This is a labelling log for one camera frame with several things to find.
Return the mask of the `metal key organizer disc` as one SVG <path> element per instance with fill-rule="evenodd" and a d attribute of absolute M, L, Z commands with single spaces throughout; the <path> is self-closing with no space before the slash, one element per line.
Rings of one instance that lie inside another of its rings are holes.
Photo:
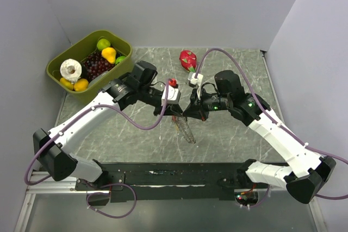
<path fill-rule="evenodd" d="M 196 140 L 188 125 L 188 120 L 183 116 L 172 116 L 172 122 L 175 124 L 177 131 L 184 137 L 184 139 L 190 143 L 195 144 Z"/>

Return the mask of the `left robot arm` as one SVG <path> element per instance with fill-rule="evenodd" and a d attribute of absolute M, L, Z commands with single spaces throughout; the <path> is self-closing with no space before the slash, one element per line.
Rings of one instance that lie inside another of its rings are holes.
<path fill-rule="evenodd" d="M 181 115 L 181 93 L 177 84 L 168 79 L 165 89 L 157 90 L 152 85 L 156 76 L 154 65 L 146 61 L 137 62 L 131 72 L 111 80 L 88 105 L 67 121 L 50 131 L 38 129 L 33 134 L 34 160 L 55 181 L 75 177 L 88 181 L 94 189 L 104 188 L 108 182 L 107 172 L 98 161 L 74 155 L 73 146 L 114 113 L 122 115 L 141 130 L 155 128 L 163 116 Z M 154 115 L 159 117 L 149 127 L 140 126 L 123 112 L 138 101 L 152 106 Z"/>

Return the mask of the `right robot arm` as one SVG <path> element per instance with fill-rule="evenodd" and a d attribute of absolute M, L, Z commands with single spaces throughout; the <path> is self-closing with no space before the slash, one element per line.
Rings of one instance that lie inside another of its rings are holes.
<path fill-rule="evenodd" d="M 210 112 L 227 110 L 265 139 L 287 163 L 277 166 L 249 159 L 237 169 L 238 183 L 245 188 L 254 183 L 281 187 L 300 203 L 308 204 L 329 180 L 336 161 L 309 151 L 291 137 L 268 103 L 259 95 L 245 92 L 233 71 L 220 71 L 214 76 L 214 93 L 206 92 L 202 79 L 201 74 L 189 73 L 188 84 L 193 90 L 185 117 L 205 121 Z"/>

